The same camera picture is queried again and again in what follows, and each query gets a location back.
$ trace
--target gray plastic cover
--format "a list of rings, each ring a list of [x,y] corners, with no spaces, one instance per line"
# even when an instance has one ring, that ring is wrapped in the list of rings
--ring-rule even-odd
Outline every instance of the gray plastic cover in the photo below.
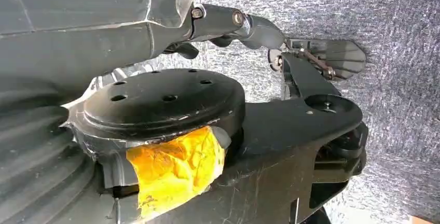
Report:
[[[150,22],[182,26],[194,0],[0,0],[0,34],[107,29]]]

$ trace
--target hole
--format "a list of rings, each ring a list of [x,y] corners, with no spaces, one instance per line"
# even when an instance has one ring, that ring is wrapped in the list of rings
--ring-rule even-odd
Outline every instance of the hole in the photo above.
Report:
[[[125,83],[127,83],[127,82],[122,80],[122,81],[117,81],[117,82],[113,83],[113,85],[117,86],[117,85],[122,85]]]
[[[304,101],[309,107],[329,114],[348,113],[355,108],[355,104],[351,101],[330,94],[311,95]]]
[[[175,100],[177,100],[177,96],[176,95],[165,95],[164,97],[162,97],[162,100],[165,102],[175,101]]]
[[[201,81],[200,81],[200,84],[204,84],[204,85],[206,85],[206,84],[212,84],[212,81],[210,81],[210,80],[201,80]]]
[[[117,96],[113,96],[110,100],[111,101],[121,101],[123,99],[126,99],[127,97],[125,95],[117,95]]]

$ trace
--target black pulley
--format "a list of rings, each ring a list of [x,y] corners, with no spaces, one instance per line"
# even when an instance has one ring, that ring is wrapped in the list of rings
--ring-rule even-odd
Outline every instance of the black pulley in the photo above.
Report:
[[[108,153],[160,143],[205,125],[234,135],[244,119],[244,91],[232,78],[197,69],[167,69],[107,85],[71,108],[87,150]]]

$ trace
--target screw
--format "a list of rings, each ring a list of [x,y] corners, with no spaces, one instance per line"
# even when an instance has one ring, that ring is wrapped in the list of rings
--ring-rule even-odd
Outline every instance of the screw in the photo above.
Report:
[[[194,8],[191,11],[191,16],[194,19],[199,19],[199,18],[203,18],[203,11],[199,8]]]

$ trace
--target robotic arm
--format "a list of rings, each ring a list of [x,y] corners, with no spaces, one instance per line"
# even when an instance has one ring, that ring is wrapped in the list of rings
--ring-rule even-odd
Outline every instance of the robotic arm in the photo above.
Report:
[[[359,52],[351,42],[288,39],[267,19],[194,0],[0,5],[0,223],[135,223],[139,189],[119,151],[206,125],[231,140],[222,175],[148,223],[310,223],[365,166],[361,110],[316,73],[318,55]],[[206,40],[277,51],[283,101],[246,103],[231,78],[169,69],[61,107],[95,76],[162,53],[193,59],[191,43]]]

